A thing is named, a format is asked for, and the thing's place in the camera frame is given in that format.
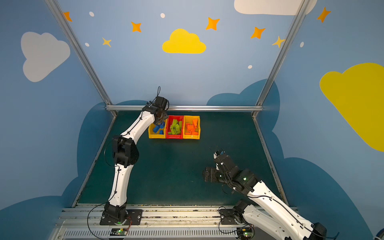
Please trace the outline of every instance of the pile of blue blocks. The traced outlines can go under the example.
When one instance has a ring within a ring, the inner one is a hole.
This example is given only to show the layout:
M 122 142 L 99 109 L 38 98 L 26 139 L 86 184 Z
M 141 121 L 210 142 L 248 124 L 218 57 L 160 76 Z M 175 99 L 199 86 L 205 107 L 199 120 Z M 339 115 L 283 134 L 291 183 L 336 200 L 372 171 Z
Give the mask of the pile of blue blocks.
M 163 121 L 160 125 L 156 125 L 155 128 L 153 129 L 153 132 L 154 133 L 157 133 L 159 131 L 159 129 L 164 129 L 166 126 L 166 123 Z M 164 131 L 163 130 L 160 130 L 159 134 L 163 135 L 164 134 Z

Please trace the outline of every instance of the yellow star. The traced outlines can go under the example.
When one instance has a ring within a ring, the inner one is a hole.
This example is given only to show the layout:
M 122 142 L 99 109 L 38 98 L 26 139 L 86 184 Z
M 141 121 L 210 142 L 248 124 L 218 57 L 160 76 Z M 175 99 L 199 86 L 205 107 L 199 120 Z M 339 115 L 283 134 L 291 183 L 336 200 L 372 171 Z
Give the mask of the yellow star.
M 66 13 L 64 13 L 64 16 L 65 16 L 65 18 L 68 20 L 68 21 L 72 21 L 72 19 L 70 18 L 70 12 L 66 12 Z
M 262 37 L 262 32 L 265 30 L 265 28 L 263 29 L 258 29 L 257 27 L 255 27 L 255 32 L 253 33 L 253 35 L 251 36 L 251 38 L 258 38 L 260 39 Z
M 111 40 L 105 40 L 104 38 L 103 38 L 103 40 L 104 40 L 104 43 L 103 43 L 103 45 L 108 45 L 109 47 L 111 47 L 110 45 L 109 45 L 109 42 L 111 41 Z
M 277 46 L 279 46 L 279 48 L 280 48 L 280 44 L 281 44 L 282 42 L 284 42 L 284 41 L 285 41 L 285 39 L 280 39 L 280 36 L 278 36 L 277 42 L 274 43 L 274 44 L 272 44 L 272 46 L 273 46 L 273 45 L 277 45 Z
M 317 19 L 321 20 L 321 22 L 323 23 L 325 17 L 326 17 L 330 12 L 331 12 L 331 11 L 327 11 L 327 10 L 325 9 L 325 7 L 324 7 L 323 12 L 321 13 L 321 15 L 320 15 Z
M 132 23 L 132 26 L 133 26 L 132 32 L 138 31 L 138 32 L 141 33 L 141 30 L 140 30 L 141 23 L 133 23 L 133 22 L 131 22 L 131 23 Z
M 219 19 L 213 20 L 211 18 L 208 18 L 208 26 L 205 30 L 213 29 L 216 31 L 216 24 L 219 21 Z

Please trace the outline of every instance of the pile of green blocks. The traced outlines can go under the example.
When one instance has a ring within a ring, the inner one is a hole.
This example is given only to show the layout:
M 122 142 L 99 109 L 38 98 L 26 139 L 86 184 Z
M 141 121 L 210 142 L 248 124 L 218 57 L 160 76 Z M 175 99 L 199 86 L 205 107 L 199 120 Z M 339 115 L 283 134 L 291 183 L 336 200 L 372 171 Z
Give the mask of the pile of green blocks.
M 177 120 L 174 119 L 172 122 L 172 125 L 170 126 L 170 132 L 168 132 L 168 134 L 171 134 L 171 135 L 181 134 L 182 129 L 183 129 L 183 121 L 177 122 Z

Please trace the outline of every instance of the blue toy brick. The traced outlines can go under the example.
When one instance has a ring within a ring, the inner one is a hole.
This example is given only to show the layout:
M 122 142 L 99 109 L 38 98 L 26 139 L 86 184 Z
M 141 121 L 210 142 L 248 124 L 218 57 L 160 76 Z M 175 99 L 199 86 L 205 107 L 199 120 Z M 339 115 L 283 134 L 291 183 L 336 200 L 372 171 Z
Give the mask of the blue toy brick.
M 160 129 L 160 126 L 159 125 L 156 125 L 155 128 L 153 129 L 153 132 L 154 133 L 157 133 L 157 131 Z

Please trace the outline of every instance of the work surface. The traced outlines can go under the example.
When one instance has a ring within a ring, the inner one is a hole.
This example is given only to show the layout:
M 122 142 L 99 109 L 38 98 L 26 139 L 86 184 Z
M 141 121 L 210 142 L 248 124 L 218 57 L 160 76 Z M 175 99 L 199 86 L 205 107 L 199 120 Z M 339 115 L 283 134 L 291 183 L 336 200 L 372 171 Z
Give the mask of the work surface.
M 140 112 L 121 111 L 80 196 L 79 203 L 101 204 L 111 193 L 114 168 L 104 160 L 104 148 L 114 135 L 126 130 Z M 140 153 L 127 190 L 128 204 L 234 205 L 245 196 L 220 183 L 204 182 L 205 167 L 214 167 L 213 152 L 220 146 L 240 169 L 249 168 L 280 196 L 250 113 L 169 112 L 198 115 L 200 140 L 149 139 L 146 130 L 137 143 Z M 112 146 L 106 160 L 113 165 Z

